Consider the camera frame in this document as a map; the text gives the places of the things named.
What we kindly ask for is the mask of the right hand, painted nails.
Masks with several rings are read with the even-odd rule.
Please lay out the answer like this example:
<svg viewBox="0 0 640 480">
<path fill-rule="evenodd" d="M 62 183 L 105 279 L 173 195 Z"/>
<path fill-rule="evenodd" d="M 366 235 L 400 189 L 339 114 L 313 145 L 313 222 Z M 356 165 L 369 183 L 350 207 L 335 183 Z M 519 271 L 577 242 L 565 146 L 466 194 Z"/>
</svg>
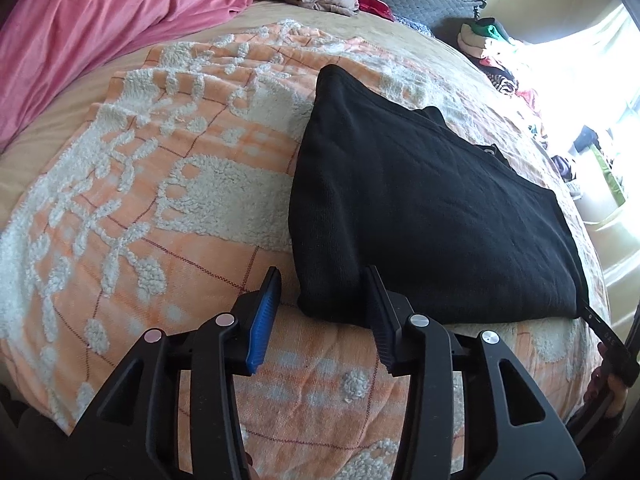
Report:
<svg viewBox="0 0 640 480">
<path fill-rule="evenodd" d="M 605 412 L 606 418 L 615 418 L 623 413 L 626 408 L 628 388 L 625 383 L 613 373 L 604 374 L 602 366 L 598 366 L 591 373 L 591 379 L 582 400 L 585 404 L 591 403 L 600 393 L 604 385 L 613 395 L 613 399 Z"/>
</svg>

